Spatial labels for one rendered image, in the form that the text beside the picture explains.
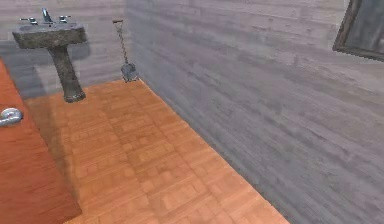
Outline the silver sink faucet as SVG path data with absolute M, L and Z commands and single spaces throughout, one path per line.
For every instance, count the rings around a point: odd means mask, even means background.
M 54 24 L 55 21 L 52 19 L 51 15 L 48 12 L 47 8 L 42 8 L 42 23 L 43 24 Z M 67 19 L 71 18 L 71 15 L 61 15 L 58 17 L 58 23 L 67 23 Z M 29 18 L 20 18 L 20 21 L 28 21 L 31 25 L 39 25 L 40 22 L 33 17 Z

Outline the reddish brown wooden door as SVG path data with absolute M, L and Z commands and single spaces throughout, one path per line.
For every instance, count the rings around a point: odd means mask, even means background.
M 0 58 L 0 113 L 23 119 L 0 127 L 0 224 L 64 224 L 82 213 Z

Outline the grey stone pedestal sink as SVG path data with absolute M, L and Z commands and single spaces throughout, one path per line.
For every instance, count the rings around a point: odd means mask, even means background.
M 68 46 L 87 41 L 85 28 L 77 23 L 43 23 L 24 25 L 12 32 L 21 49 L 46 49 L 52 57 L 67 103 L 86 98 L 73 64 L 69 57 Z

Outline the dark framed wall picture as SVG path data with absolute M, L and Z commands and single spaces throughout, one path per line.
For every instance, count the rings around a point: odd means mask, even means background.
M 384 62 L 384 0 L 350 0 L 332 50 Z

